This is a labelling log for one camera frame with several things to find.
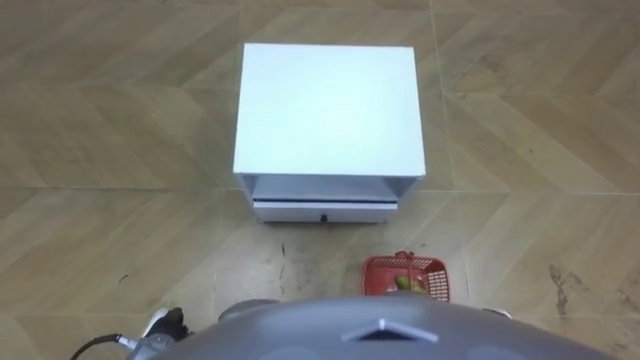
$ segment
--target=wood-pattern tile floor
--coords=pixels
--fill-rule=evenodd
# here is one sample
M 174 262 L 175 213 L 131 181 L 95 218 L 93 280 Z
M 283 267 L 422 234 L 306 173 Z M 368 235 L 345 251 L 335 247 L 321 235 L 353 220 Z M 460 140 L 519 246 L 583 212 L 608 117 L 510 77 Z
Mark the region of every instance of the wood-pattern tile floor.
M 453 299 L 640 357 L 638 0 L 0 0 L 0 347 L 67 359 L 180 305 Z M 405 45 L 430 176 L 387 225 L 257 224 L 231 176 L 241 44 Z M 93 359 L 119 359 L 110 347 Z

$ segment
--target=cable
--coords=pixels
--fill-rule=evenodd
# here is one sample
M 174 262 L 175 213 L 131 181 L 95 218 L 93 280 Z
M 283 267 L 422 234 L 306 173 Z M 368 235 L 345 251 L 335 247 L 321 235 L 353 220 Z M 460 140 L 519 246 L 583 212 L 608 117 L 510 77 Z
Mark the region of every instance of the cable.
M 93 345 L 98 345 L 98 344 L 104 344 L 104 343 L 110 343 L 110 342 L 115 342 L 117 343 L 118 340 L 120 340 L 120 338 L 122 337 L 121 334 L 109 334 L 109 335 L 103 335 L 103 336 L 98 336 L 95 339 L 89 340 L 87 341 L 86 344 L 82 345 L 80 347 L 80 349 L 78 349 L 78 351 L 76 351 L 73 356 L 71 356 L 71 360 L 77 360 L 78 357 L 85 351 L 87 351 L 88 348 L 92 347 Z

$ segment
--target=white nightstand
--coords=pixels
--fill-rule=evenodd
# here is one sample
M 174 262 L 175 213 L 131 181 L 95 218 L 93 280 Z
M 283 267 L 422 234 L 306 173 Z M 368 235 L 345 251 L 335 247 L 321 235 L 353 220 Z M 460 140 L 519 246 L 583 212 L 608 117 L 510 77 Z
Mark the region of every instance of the white nightstand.
M 426 175 L 413 49 L 246 44 L 233 171 L 263 221 L 385 221 Z

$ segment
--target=red basket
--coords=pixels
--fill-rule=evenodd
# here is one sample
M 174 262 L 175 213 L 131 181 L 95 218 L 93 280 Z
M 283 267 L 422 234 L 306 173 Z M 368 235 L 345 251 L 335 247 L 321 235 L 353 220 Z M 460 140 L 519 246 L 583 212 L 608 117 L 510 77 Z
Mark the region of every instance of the red basket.
M 449 302 L 449 277 L 444 263 L 435 258 L 414 256 L 401 251 L 395 256 L 372 256 L 364 263 L 362 291 L 365 295 L 384 295 L 397 288 L 395 278 L 407 275 L 409 283 L 421 280 L 429 288 L 429 295 Z

